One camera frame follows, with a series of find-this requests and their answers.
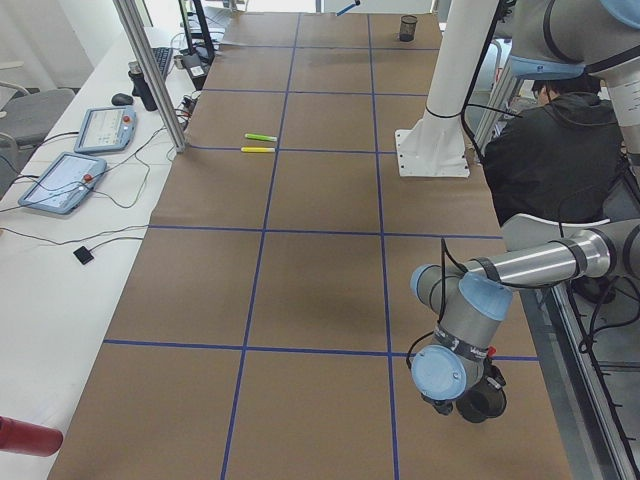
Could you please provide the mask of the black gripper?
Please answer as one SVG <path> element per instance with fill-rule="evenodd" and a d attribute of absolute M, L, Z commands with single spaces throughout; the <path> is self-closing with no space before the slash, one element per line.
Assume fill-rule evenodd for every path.
<path fill-rule="evenodd" d="M 426 395 L 422 395 L 422 400 L 431 405 L 439 414 L 451 414 L 454 407 L 454 401 L 451 399 L 435 400 Z"/>

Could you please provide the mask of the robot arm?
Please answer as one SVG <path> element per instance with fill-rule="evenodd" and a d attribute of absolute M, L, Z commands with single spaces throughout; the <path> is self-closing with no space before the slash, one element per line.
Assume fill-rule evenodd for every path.
<path fill-rule="evenodd" d="M 522 1 L 514 28 L 514 76 L 560 80 L 587 73 L 604 80 L 628 158 L 638 161 L 638 2 Z M 458 401 L 473 403 L 481 395 L 503 399 L 502 378 L 492 370 L 489 351 L 513 290 L 583 276 L 633 277 L 639 264 L 638 230 L 636 220 L 603 223 L 472 259 L 453 275 L 437 265 L 416 270 L 415 295 L 440 314 L 431 344 L 410 363 L 423 399 L 444 415 Z"/>

